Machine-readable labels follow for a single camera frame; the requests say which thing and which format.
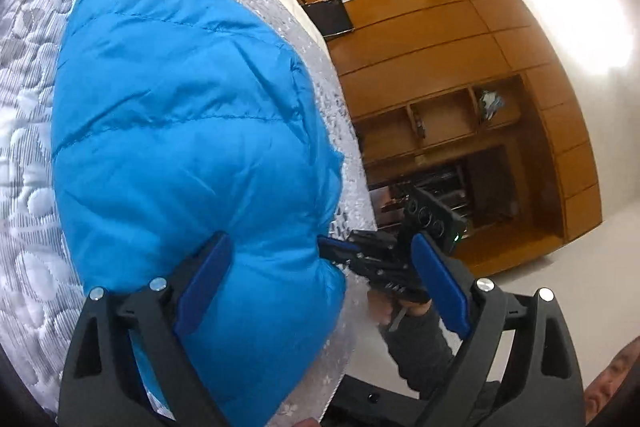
blue puffer jacket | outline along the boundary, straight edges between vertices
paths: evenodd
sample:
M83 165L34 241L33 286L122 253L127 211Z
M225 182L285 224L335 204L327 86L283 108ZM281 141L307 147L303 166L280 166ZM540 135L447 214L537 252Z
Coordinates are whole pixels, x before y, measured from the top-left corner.
M181 341L232 425L264 425L344 297L342 273L316 246L340 195L342 156L300 58L233 0L77 0L52 149L85 292L134 291L216 230L230 234L229 273Z

white floor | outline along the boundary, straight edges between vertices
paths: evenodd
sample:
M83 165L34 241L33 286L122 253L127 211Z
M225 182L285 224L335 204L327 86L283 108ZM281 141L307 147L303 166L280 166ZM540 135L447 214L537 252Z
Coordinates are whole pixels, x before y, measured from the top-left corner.
M593 71L576 54L575 43L562 38L563 28L549 18L550 7L524 1L547 32L580 102L596 158L605 222L551 256L495 280L514 293L553 289L572 331L586 385L624 344L640 335L640 4L619 0L631 28L630 59L620 67ZM598 3L575 1L584 7L584 18L596 24ZM492 377L499 377L507 352L502 346ZM410 393L374 328L362 331L348 372Z

blue gripper pad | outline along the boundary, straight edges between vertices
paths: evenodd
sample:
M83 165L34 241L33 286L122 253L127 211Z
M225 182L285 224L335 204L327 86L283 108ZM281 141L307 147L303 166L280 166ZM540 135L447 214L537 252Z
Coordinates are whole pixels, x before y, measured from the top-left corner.
M436 248L419 233L411 241L411 260L447 330L464 340L471 332L469 303Z
M202 322L231 264L232 252L231 238L221 233L178 301L174 332L179 337L193 333Z

mattress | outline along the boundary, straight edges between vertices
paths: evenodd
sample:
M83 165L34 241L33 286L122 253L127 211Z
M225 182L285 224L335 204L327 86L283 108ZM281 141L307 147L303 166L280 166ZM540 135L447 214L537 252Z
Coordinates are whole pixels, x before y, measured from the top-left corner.
M332 144L345 156L344 187L331 234L344 238L352 229L373 229L353 127L319 33L294 0L237 1L298 52ZM53 412L84 301L60 229L50 165L56 61L73 2L0 0L0 344L37 402ZM353 349L365 292L364 283L348 274L337 328L270 425L290 426L322 414Z

bed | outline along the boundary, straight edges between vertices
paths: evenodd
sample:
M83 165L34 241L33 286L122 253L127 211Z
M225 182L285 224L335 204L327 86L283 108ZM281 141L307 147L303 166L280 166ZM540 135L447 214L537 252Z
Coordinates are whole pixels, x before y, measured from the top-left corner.
M344 188L331 234L344 238L352 229L373 229L356 138L320 33L295 0L237 1L298 52L330 139L345 156ZM50 165L53 81L73 2L0 0L0 365L4 359L15 370L1 371L0 394L14 402L15 396L23 397L20 407L37 402L42 409L35 415L46 411L48 417L56 415L66 350L84 301L60 229ZM270 425L290 426L322 414L353 349L365 291L348 274L337 328Z

